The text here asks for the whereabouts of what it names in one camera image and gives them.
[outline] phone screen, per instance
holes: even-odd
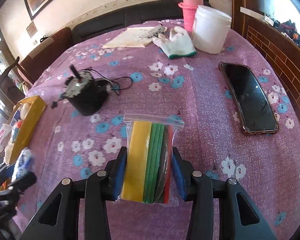
[[[265,94],[251,71],[241,65],[223,64],[243,121],[249,131],[276,130],[277,122]]]

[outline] blue flower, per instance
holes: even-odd
[[[118,64],[119,64],[119,60],[109,62],[109,65],[112,67],[115,67]]]
[[[285,220],[286,217],[287,217],[286,212],[280,212],[279,215],[277,215],[275,218],[274,226],[278,226],[282,224],[282,222]]]
[[[158,78],[159,82],[163,83],[163,84],[168,84],[170,83],[170,79],[169,78]]]
[[[113,85],[113,88],[111,88],[111,90],[118,90],[118,89],[120,89],[120,86],[117,83],[115,83]]]
[[[89,176],[92,174],[92,172],[90,171],[90,169],[89,168],[82,168],[81,170],[80,170],[80,177],[82,178],[82,179],[87,179],[87,178],[89,178]]]
[[[81,157],[81,155],[77,154],[75,156],[73,156],[73,165],[76,167],[79,167],[83,164],[83,159]]]
[[[228,98],[228,99],[231,99],[231,98],[232,98],[232,95],[230,94],[230,90],[226,90],[226,91],[225,91],[225,96],[226,96],[226,98]]]
[[[38,203],[37,203],[37,209],[41,208],[41,206],[42,206],[42,201],[39,200]]]
[[[227,50],[228,51],[233,51],[234,50],[234,46],[227,47]]]
[[[279,106],[277,107],[277,110],[280,114],[284,114],[285,112],[287,112],[288,107],[287,107],[287,105],[282,103],[282,104],[279,104]]]
[[[207,172],[205,173],[205,175],[206,175],[207,177],[209,177],[210,179],[218,179],[218,174],[213,173],[212,171],[207,171]]]
[[[176,114],[171,114],[168,116],[168,118],[174,119],[174,120],[182,120],[182,118],[180,116],[177,116]]]
[[[122,126],[120,128],[120,135],[122,138],[126,138],[127,137],[127,126]]]
[[[185,81],[184,76],[176,76],[170,85],[172,88],[180,88],[182,87],[183,82]]]
[[[76,116],[78,116],[78,114],[79,114],[78,110],[74,110],[74,111],[71,113],[71,117],[72,117],[72,118],[73,118],[73,117],[76,117]]]
[[[259,80],[259,82],[261,82],[261,83],[266,83],[266,82],[268,82],[268,78],[266,78],[266,77],[259,77],[258,80]]]
[[[285,102],[286,104],[290,103],[290,100],[287,96],[282,97],[282,101]]]
[[[96,133],[105,133],[109,129],[110,125],[107,122],[99,123],[96,126]]]
[[[114,118],[111,119],[111,124],[117,126],[121,124],[123,121],[123,116],[122,115],[117,115]]]
[[[140,72],[134,72],[130,74],[130,77],[133,83],[143,80],[143,75]]]

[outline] yellow strip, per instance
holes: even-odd
[[[150,141],[151,122],[133,123],[121,198],[142,202]]]

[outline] table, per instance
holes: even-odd
[[[169,28],[182,25],[178,20],[162,23]],[[185,128],[174,140],[182,157],[212,178],[236,177],[277,238],[289,239],[300,224],[300,125],[271,66],[232,30],[219,55],[198,51],[194,57],[169,60],[154,44],[101,49],[122,31],[71,47],[29,91],[28,96],[39,94],[51,105],[63,91],[70,64],[77,69],[91,66],[108,78],[133,79],[131,88],[122,90],[120,96],[111,93],[93,116],[81,116],[67,100],[55,109],[47,107],[29,145],[35,154],[38,182],[18,203],[15,220],[21,229],[61,179],[87,178],[116,158],[120,147],[126,146],[122,117],[133,112],[182,118]],[[276,134],[242,134],[229,89],[218,70],[221,61],[251,68],[275,112]],[[218,239],[217,201],[214,205],[213,239]],[[121,200],[107,203],[107,210],[113,240],[175,240],[186,238],[191,203],[179,199],[178,207],[163,207]],[[79,223],[79,239],[83,239],[82,210]]]

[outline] beige wall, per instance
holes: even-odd
[[[30,38],[26,27],[31,23],[24,0],[7,0],[0,9],[0,28],[12,52],[21,60],[43,35],[50,35],[71,20],[96,7],[116,0],[53,0],[34,18],[38,32]]]

